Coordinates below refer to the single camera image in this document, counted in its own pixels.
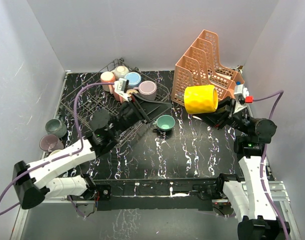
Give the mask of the lilac ceramic mug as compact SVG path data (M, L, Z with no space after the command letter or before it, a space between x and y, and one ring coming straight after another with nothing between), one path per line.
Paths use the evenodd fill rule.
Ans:
M157 97L157 85L150 80L143 81L138 86L138 92L143 98L154 101Z

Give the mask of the teal green cup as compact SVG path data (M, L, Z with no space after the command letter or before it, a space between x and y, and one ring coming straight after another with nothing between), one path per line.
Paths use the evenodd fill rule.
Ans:
M163 132L170 131L175 124L176 121L171 115L161 115L152 123L155 129Z

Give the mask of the yellow mug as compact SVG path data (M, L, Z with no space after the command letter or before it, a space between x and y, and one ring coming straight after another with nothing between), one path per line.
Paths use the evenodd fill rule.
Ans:
M214 85L189 86L184 91L184 107L188 114L214 113L218 108L218 93Z

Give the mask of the blue mug cream inside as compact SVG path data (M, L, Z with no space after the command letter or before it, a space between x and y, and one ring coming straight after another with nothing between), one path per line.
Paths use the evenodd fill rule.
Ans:
M54 150L54 151L52 151L52 152L49 154L49 156L54 155L54 154L56 154L56 153L58 153L58 152L60 152L60 151L61 151L61 149Z

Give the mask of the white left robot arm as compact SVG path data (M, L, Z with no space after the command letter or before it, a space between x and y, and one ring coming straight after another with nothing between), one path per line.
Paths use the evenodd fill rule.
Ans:
M153 122L172 106L170 102L134 95L121 105L117 115L106 109L96 110L89 122L90 130L54 156L31 163L16 163L13 184L21 208L31 209L47 198L65 195L81 196L86 200L93 198L96 187L89 176L61 178L60 175L108 153L118 144L123 132L137 122Z

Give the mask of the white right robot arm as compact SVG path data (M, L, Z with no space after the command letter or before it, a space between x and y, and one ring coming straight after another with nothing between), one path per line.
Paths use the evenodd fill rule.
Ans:
M273 202L266 174L267 145L277 126L271 119L243 113L245 108L242 104L238 109L238 101L226 97L218 103L215 112L198 115L216 129L229 125L243 133L235 138L234 152L244 179L237 174L221 173L216 180L215 192L230 201L238 219L238 239L287 240L291 228Z

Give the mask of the white speckled ceramic mug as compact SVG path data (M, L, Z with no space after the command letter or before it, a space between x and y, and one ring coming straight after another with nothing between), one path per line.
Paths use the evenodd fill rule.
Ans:
M111 72L113 73L115 79L119 80L120 78L124 78L130 71L126 66L120 65L120 66L117 66Z

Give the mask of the tan brown mug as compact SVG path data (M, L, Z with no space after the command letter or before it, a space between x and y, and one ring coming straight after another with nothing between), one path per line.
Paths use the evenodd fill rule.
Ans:
M128 94L128 96L132 96L133 94L138 94L139 92L136 89L128 89L126 91L126 93Z

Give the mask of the pink mug white inside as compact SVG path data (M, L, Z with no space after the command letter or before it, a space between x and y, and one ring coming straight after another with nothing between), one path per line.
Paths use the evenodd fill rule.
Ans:
M113 87L113 95L118 102L120 103L125 102L124 94L125 94L124 91L120 87L116 87L116 86Z

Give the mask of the cream pink speckled mug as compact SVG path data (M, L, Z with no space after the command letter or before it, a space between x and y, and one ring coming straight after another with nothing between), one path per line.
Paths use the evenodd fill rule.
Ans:
M116 81L115 75L111 71L105 71L100 75L100 82L101 83L114 83ZM104 91L109 92L110 94L113 93L113 86L114 85L102 85Z

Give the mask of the mauve pink mug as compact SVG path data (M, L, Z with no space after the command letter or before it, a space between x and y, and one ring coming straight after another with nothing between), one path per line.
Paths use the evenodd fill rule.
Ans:
M55 150L63 150L64 145L61 140L54 134L47 134L43 136L39 142L41 150L51 153Z

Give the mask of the light blue textured mug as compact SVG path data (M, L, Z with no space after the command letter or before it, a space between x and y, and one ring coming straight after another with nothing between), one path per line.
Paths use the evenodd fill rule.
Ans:
M142 81L141 75L137 72L129 72L124 76L124 78L129 81L128 87L130 89L138 87Z

